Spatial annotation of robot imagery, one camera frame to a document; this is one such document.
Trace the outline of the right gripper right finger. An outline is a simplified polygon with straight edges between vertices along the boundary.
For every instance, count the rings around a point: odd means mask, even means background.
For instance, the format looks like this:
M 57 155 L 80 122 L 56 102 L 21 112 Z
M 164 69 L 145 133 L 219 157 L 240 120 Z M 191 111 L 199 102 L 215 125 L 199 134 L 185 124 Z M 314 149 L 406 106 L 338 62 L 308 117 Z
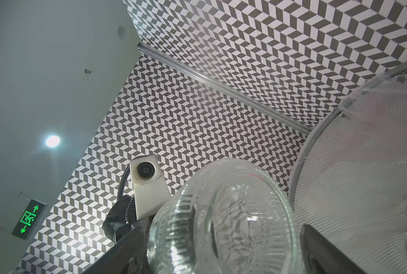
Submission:
M 366 274 L 309 224 L 302 226 L 300 244 L 307 274 Z

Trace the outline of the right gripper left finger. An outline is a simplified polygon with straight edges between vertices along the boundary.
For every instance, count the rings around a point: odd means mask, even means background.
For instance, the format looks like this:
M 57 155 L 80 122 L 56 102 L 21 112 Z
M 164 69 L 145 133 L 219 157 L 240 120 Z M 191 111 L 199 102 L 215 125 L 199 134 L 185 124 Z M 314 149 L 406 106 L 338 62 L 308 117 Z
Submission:
M 83 271 L 83 274 L 148 274 L 144 229 L 137 227 Z

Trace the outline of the glass jar with beans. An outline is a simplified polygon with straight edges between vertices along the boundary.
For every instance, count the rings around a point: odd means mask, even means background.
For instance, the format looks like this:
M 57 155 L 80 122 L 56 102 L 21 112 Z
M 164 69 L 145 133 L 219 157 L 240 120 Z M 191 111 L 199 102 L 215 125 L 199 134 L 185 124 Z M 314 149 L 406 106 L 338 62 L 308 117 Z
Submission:
M 298 226 L 271 176 L 239 159 L 194 174 L 155 215 L 147 244 L 154 274 L 300 274 Z

